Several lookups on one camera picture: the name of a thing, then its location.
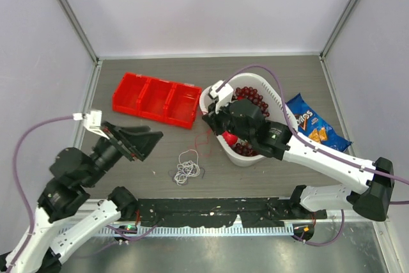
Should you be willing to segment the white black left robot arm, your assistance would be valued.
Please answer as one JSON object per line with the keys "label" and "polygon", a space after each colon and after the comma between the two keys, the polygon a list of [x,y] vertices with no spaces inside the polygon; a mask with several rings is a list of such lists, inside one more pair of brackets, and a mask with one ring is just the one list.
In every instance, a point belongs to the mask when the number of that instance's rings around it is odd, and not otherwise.
{"label": "white black left robot arm", "polygon": [[116,187],[98,209],[58,236],[90,195],[96,183],[121,159],[144,161],[163,138],[149,126],[119,127],[108,121],[84,127],[99,136],[93,151],[65,148],[50,167],[52,179],[29,211],[29,226],[20,242],[1,255],[1,272],[59,272],[62,264],[110,223],[136,217],[138,201],[125,187]]}

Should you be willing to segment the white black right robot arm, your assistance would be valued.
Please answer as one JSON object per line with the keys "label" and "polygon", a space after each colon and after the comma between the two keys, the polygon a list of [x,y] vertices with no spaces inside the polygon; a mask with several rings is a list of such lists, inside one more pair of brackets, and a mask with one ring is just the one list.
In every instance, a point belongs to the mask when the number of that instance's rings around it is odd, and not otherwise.
{"label": "white black right robot arm", "polygon": [[380,157],[359,159],[319,144],[292,127],[266,119],[249,100],[236,100],[220,109],[199,104],[202,119],[215,135],[224,132],[246,141],[266,158],[300,164],[333,178],[339,185],[296,186],[288,203],[290,214],[304,218],[319,210],[352,209],[372,221],[385,221],[394,188],[393,164]]}

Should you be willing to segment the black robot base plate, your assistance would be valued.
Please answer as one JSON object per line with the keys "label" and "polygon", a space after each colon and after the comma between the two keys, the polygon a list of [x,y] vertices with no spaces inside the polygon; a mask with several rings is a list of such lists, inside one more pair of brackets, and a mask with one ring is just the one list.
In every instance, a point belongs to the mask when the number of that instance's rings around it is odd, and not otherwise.
{"label": "black robot base plate", "polygon": [[288,220],[327,218],[325,210],[308,212],[282,198],[140,198],[130,213],[120,221],[170,228],[228,228],[237,217],[245,228],[276,227]]}

